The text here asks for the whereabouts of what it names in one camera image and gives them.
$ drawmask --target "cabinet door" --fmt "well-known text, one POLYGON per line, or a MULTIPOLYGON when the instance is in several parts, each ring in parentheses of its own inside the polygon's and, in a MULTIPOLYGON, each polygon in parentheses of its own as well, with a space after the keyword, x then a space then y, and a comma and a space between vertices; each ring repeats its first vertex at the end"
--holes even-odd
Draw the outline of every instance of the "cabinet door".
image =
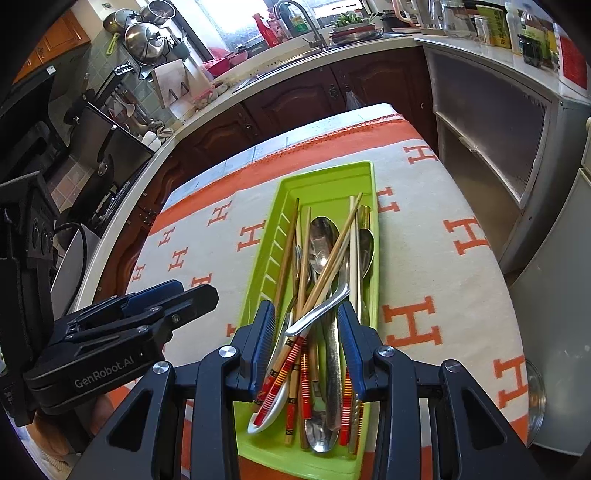
POLYGON ((176 147, 189 178, 262 140, 250 115, 238 104, 195 130, 176 147))
POLYGON ((111 250, 96 289, 94 302, 108 299, 113 295, 125 294, 151 226, 150 216, 135 206, 111 250))
POLYGON ((343 94, 352 91, 366 105, 389 103, 437 149, 431 82, 421 47, 380 51, 331 65, 343 94))
POLYGON ((181 156, 181 152, 176 148, 158 169, 138 200, 137 206, 152 222, 162 211, 171 192, 192 178, 185 172, 181 156))
POLYGON ((328 67, 269 87, 244 101, 266 139, 345 111, 345 101, 328 67))
POLYGON ((21 71, 18 72, 18 75, 14 79, 13 83, 18 82, 21 78, 28 75, 29 73, 31 73, 33 70, 35 70, 37 67, 40 67, 40 66, 41 66, 41 59, 39 58, 39 55, 37 55, 37 49, 35 49, 35 51, 29 55, 29 58, 27 58, 27 61, 22 66, 21 71))
POLYGON ((68 50, 90 41, 71 11, 67 11, 47 30, 37 46, 43 63, 48 62, 68 50))

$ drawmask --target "plastic bag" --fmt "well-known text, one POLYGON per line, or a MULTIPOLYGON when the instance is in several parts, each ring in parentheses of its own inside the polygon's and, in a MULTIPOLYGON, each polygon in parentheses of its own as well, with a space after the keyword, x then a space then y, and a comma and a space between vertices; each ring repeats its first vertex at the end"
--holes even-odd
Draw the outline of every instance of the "plastic bag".
POLYGON ((365 106, 363 104, 363 102, 361 100, 359 100, 359 97, 357 97, 357 95, 355 95, 351 91, 347 92, 346 100, 347 100, 347 111, 357 110, 358 108, 363 108, 365 106))

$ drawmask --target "black appliance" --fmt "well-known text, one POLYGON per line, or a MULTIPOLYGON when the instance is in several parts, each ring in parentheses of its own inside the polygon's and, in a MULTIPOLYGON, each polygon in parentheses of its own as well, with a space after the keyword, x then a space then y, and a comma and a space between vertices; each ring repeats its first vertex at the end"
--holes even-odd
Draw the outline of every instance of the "black appliance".
POLYGON ((39 69, 12 86, 0 106, 0 182, 41 171, 47 178, 67 147, 47 112, 56 70, 39 69))

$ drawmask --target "green plastic tray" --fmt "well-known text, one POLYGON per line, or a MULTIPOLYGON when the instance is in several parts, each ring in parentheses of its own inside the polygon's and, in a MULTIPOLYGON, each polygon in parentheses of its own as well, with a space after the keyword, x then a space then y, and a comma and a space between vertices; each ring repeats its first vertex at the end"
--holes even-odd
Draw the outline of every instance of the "green plastic tray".
MULTIPOLYGON (((371 207, 371 229, 374 233, 374 262, 364 281, 365 300, 369 310, 370 325, 377 326, 378 280, 379 280, 379 231, 378 203, 371 162, 364 161, 338 167, 325 168, 289 177, 283 180, 275 195, 265 232, 261 239, 255 265, 246 292, 239 325, 247 325, 254 319, 261 300, 271 300, 275 294, 275 281, 279 275, 283 249, 287 241, 289 218, 300 199, 300 207, 312 207, 312 218, 326 216, 342 229, 349 213, 349 196, 363 192, 362 205, 371 207)), ((291 300, 291 278, 277 323, 281 321, 287 304, 291 300)), ((320 358, 321 378, 323 361, 320 358)), ((246 432, 252 415, 250 404, 235 403, 236 437, 238 453, 256 463, 302 478, 318 480, 356 480, 359 478, 365 439, 367 437, 370 405, 364 406, 363 426, 359 443, 360 455, 351 455, 347 447, 337 445, 325 454, 314 453, 300 448, 299 432, 294 433, 291 446, 286 446, 285 408, 275 422, 261 433, 249 435, 246 432)))

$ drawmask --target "pot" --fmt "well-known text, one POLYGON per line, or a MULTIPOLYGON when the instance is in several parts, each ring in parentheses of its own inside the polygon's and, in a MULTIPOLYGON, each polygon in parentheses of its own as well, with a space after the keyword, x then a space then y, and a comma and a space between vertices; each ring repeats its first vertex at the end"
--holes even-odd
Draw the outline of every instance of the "pot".
POLYGON ((139 11, 139 16, 143 22, 152 23, 159 27, 176 14, 177 11, 174 7, 164 0, 153 0, 139 11))
POLYGON ((137 23, 137 13, 129 8, 120 8, 117 11, 107 15, 103 20, 103 28, 110 34, 116 33, 123 35, 125 29, 131 24, 137 23))
POLYGON ((133 57, 144 65, 154 65, 164 51, 165 39, 156 25, 141 22, 125 30, 125 45, 133 57))

